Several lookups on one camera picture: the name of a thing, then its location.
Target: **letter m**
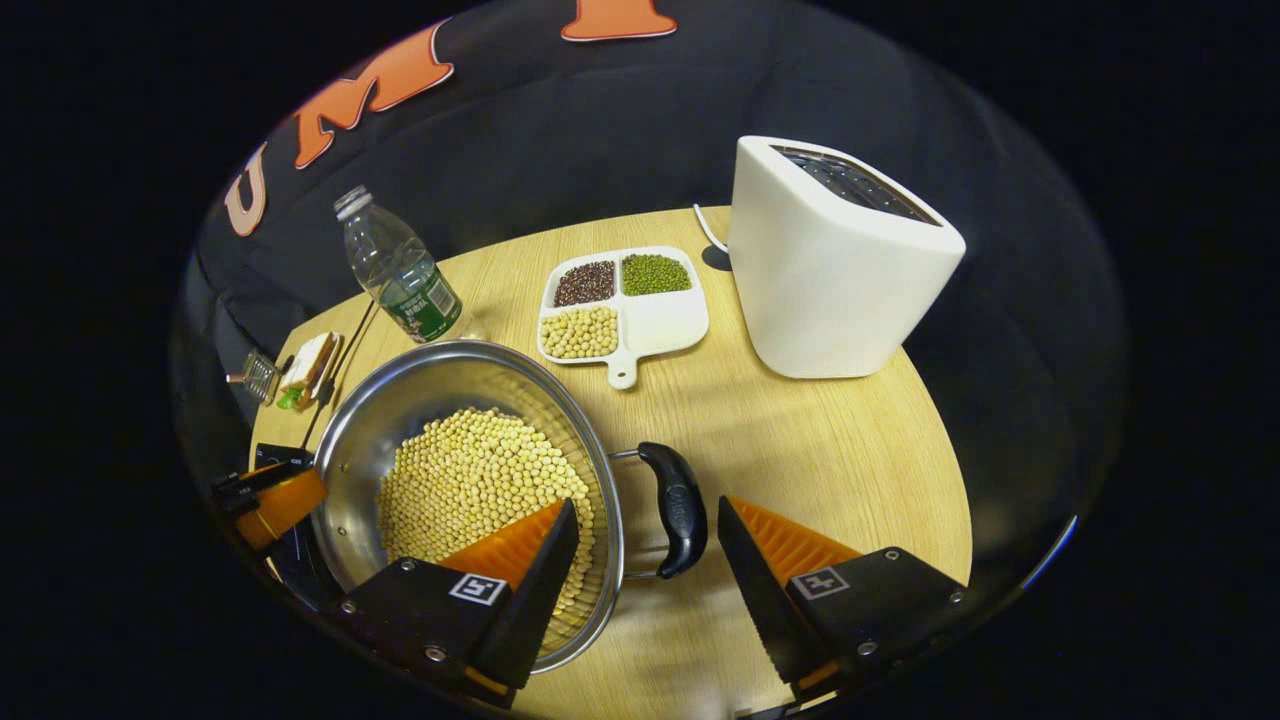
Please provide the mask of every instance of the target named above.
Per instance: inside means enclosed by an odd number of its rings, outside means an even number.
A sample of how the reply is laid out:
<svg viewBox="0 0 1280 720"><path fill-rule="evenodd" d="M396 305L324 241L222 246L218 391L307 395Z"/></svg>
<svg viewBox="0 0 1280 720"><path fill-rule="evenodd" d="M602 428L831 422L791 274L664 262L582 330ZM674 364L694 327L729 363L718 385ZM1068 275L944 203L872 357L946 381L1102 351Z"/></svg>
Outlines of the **letter m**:
<svg viewBox="0 0 1280 720"><path fill-rule="evenodd" d="M375 82L378 94L369 102L369 109L381 113L453 74L452 63L440 63L435 58L435 31L444 22L392 45L374 58L360 77L338 79L298 108L294 113L298 118L298 158L293 167L300 170L306 168L333 145L333 131L325 129L321 119L342 129L352 129L360 123Z"/></svg>

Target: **black pot handle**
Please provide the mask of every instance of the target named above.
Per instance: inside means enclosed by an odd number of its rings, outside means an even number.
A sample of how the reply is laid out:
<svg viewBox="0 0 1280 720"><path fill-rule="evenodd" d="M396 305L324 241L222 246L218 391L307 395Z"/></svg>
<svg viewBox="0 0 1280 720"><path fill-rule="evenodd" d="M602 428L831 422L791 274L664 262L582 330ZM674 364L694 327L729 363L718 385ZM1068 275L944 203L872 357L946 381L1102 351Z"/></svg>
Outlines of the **black pot handle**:
<svg viewBox="0 0 1280 720"><path fill-rule="evenodd" d="M694 470L678 452L657 442L641 442L635 450L613 452L609 457L632 455L639 455L658 477L658 512L671 547L655 575L668 580L692 568L707 550L707 506L698 491ZM628 574L653 575L654 573Z"/></svg>

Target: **white divided plate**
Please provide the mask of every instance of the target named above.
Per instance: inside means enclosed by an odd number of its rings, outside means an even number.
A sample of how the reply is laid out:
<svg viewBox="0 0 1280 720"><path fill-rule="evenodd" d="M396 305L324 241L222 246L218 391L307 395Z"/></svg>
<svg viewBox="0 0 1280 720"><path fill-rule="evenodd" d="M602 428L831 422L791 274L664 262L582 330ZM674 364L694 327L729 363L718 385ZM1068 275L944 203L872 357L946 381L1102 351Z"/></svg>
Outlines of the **white divided plate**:
<svg viewBox="0 0 1280 720"><path fill-rule="evenodd" d="M622 259L628 255L662 255L680 261L689 273L692 284L689 290L675 292L655 292L652 295L628 296L622 292ZM588 263L600 260L613 261L613 296L598 302L580 302L554 307L556 288L559 287L561 277L568 270ZM609 355L599 357L552 357L543 348L541 323L543 318L558 315L573 307L594 307L603 305L618 311L618 347ZM543 357L561 365L581 365L584 363L604 363L609 368L609 384L616 389L627 389L636 383L636 360L646 355L673 352L684 350L707 334L710 319L707 315L707 296L703 293L703 283L698 279L698 272L689 255L680 249L667 245L650 247L628 247L626 250L609 250L595 255L582 255L566 260L552 270L547 278L547 287L543 290L541 311L538 314L538 323L534 327L534 338L538 351Z"/></svg>

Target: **toaster slot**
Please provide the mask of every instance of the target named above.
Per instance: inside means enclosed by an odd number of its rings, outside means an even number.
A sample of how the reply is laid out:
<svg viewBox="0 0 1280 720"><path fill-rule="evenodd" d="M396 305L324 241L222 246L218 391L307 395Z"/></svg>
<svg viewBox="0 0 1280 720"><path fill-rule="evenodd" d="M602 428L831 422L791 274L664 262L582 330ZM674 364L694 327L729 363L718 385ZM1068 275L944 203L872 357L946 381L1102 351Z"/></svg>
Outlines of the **toaster slot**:
<svg viewBox="0 0 1280 720"><path fill-rule="evenodd" d="M856 163L844 158L796 147L772 145L783 158L795 163L832 193L863 208L879 210L900 218L942 227L914 202L896 190L882 183L876 176Z"/></svg>

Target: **round wooden table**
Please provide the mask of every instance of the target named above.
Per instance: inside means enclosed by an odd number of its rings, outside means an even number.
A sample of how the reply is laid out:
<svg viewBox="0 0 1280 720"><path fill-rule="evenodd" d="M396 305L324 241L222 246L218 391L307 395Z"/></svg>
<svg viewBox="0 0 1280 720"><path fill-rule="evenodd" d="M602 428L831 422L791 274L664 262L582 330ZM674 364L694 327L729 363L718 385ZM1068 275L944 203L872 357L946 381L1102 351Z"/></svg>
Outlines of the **round wooden table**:
<svg viewBox="0 0 1280 720"><path fill-rule="evenodd" d="M718 237L728 208L705 209ZM641 359L627 391L603 364L548 363L534 345L539 299L563 260L605 250L671 245L694 260L710 329L698 345ZM792 700L773 670L716 539L717 501L733 495L861 552L895 544L968 584L969 505L946 428L902 350L874 375L795 380L751 350L732 273L707 266L708 242L691 209L596 220L484 247L440 263L485 340L543 363L581 404L605 450L654 441L680 451L698 474L710 521L707 552L671 580L623 582L600 637L563 667L534 675L513 711L530 717L726 717ZM311 337L351 342L365 295L296 328L283 360ZM315 451L333 410L381 364L415 347L380 310L356 338L337 392L320 411ZM302 443L312 413L259 409L259 442ZM614 465L627 570L666 553L653 477L637 460Z"/></svg>

